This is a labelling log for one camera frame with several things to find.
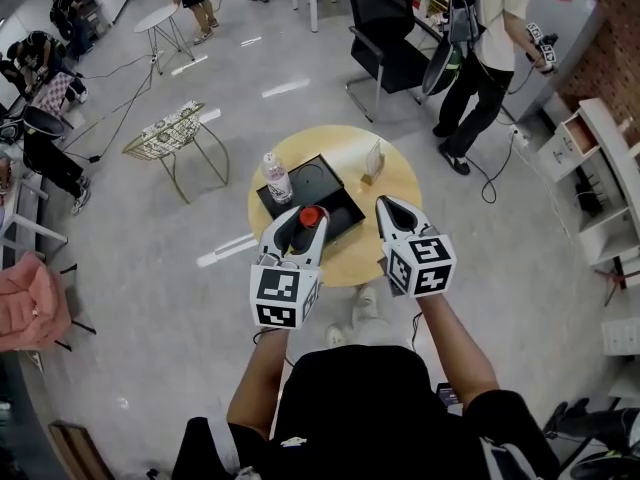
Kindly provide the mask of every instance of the small white box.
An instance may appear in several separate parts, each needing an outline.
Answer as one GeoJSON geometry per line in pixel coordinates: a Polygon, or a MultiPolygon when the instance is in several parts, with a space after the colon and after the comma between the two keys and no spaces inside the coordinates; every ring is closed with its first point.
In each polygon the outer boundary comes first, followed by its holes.
{"type": "Polygon", "coordinates": [[[457,263],[446,235],[411,237],[385,243],[387,275],[410,297],[446,292],[457,263]]]}
{"type": "Polygon", "coordinates": [[[251,311],[256,325],[300,329],[318,300],[322,272],[251,265],[251,311]]]}

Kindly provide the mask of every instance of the white sneaker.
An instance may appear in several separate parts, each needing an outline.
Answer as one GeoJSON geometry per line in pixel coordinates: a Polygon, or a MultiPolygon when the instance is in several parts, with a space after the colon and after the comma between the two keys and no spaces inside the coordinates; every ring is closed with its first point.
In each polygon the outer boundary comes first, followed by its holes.
{"type": "Polygon", "coordinates": [[[84,208],[84,205],[87,204],[87,201],[89,200],[89,198],[91,197],[91,192],[86,188],[81,188],[80,190],[81,190],[80,197],[76,199],[76,202],[73,203],[73,208],[71,208],[72,215],[78,215],[84,208]]]}
{"type": "Polygon", "coordinates": [[[330,349],[344,347],[347,344],[347,337],[344,335],[344,332],[342,332],[342,329],[340,329],[336,324],[332,324],[327,327],[326,337],[327,347],[330,349]]]}
{"type": "Polygon", "coordinates": [[[353,327],[356,322],[367,318],[380,318],[378,312],[378,296],[372,286],[364,285],[356,295],[356,303],[353,305],[351,320],[353,327]]]}
{"type": "Polygon", "coordinates": [[[209,28],[206,32],[200,32],[198,36],[193,40],[193,44],[200,44],[206,41],[213,34],[213,30],[209,28]]]}
{"type": "Polygon", "coordinates": [[[88,189],[91,186],[91,179],[86,176],[80,176],[80,178],[78,178],[78,185],[82,188],[88,189]]]}

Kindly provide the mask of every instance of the brick wall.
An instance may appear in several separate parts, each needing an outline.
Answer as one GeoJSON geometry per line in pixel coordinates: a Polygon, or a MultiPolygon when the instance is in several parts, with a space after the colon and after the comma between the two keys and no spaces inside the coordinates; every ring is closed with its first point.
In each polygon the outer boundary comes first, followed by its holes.
{"type": "Polygon", "coordinates": [[[640,142],[640,0],[597,0],[606,21],[560,95],[576,110],[578,101],[600,97],[621,123],[635,120],[626,132],[640,142]]]}

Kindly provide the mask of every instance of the white wall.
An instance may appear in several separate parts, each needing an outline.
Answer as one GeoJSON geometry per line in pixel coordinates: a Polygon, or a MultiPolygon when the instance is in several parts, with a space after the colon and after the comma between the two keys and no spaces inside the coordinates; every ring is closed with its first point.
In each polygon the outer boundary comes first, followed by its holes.
{"type": "MultiPolygon", "coordinates": [[[[9,45],[27,36],[33,30],[44,30],[61,39],[58,29],[49,20],[49,10],[53,0],[12,0],[13,14],[10,14],[0,28],[0,51],[6,53],[9,45]]],[[[18,97],[18,91],[0,76],[0,102],[10,107],[18,97]]]]}

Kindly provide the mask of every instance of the white t-shirt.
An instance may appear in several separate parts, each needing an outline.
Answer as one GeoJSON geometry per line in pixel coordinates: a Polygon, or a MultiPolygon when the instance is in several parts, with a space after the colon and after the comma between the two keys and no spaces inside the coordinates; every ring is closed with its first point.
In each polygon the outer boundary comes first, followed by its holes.
{"type": "Polygon", "coordinates": [[[529,0],[478,0],[478,23],[487,29],[475,45],[478,60],[501,71],[515,69],[515,45],[504,29],[503,11],[526,19],[529,0]]]}

